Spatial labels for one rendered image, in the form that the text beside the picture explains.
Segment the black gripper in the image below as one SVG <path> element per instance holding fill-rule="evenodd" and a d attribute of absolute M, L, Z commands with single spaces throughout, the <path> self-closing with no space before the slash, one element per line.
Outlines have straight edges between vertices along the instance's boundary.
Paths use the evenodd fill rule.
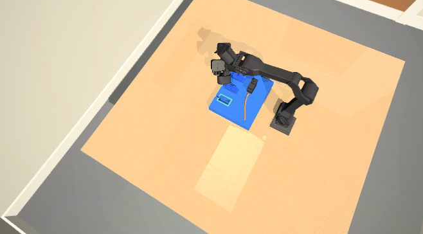
<path fill-rule="evenodd" d="M 230 43 L 218 43 L 217 44 L 217 51 L 219 50 L 219 48 L 223 45 L 227 44 L 229 47 L 231 47 Z M 217 53 L 217 51 L 215 51 L 214 53 Z M 231 82 L 231 75 L 228 75 L 228 71 L 230 71 L 228 69 L 228 65 L 225 63 L 224 64 L 225 67 L 225 71 L 223 71 L 219 76 L 217 76 L 217 83 L 220 85 L 223 84 L 229 84 Z"/>

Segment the blue flat deck plate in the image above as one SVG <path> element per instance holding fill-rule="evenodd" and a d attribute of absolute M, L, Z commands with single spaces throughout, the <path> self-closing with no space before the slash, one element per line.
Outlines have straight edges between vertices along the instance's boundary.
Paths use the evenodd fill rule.
<path fill-rule="evenodd" d="M 249 131 L 274 82 L 260 75 L 243 76 L 241 73 L 231 71 L 229 75 L 231 75 L 231 82 L 220 87 L 209 110 Z M 252 94 L 248 95 L 246 89 L 253 78 L 258 82 Z M 244 120 L 245 100 L 246 119 Z"/>

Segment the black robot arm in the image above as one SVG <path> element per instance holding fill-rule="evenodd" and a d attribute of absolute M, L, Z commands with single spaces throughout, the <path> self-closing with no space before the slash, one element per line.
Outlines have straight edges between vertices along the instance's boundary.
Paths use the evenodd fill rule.
<path fill-rule="evenodd" d="M 226 63 L 232 72 L 241 73 L 243 76 L 260 75 L 287 84 L 292 89 L 294 98 L 288 103 L 280 103 L 276 112 L 275 123 L 282 127 L 288 127 L 297 108 L 313 104 L 319 91 L 319 87 L 311 78 L 304 77 L 298 72 L 265 64 L 260 58 L 243 51 L 236 54 L 227 44 L 221 46 L 217 54 L 220 59 L 211 60 L 211 73 L 215 76 L 225 71 L 224 64 Z M 244 60 L 242 60 L 243 57 L 245 57 Z M 301 90 L 298 86 L 300 80 L 305 82 Z"/>

